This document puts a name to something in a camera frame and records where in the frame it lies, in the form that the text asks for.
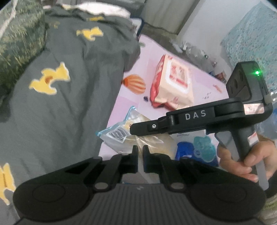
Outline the person's right hand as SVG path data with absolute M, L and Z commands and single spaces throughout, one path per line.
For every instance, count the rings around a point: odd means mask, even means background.
M 217 155 L 220 158 L 219 165 L 221 168 L 236 176 L 257 183 L 258 176 L 251 173 L 252 167 L 260 161 L 263 161 L 266 169 L 266 177 L 270 179 L 276 172 L 276 146 L 272 140 L 261 135 L 258 137 L 259 142 L 252 147 L 251 152 L 245 157 L 244 161 L 233 160 L 231 152 L 219 144 L 217 147 Z

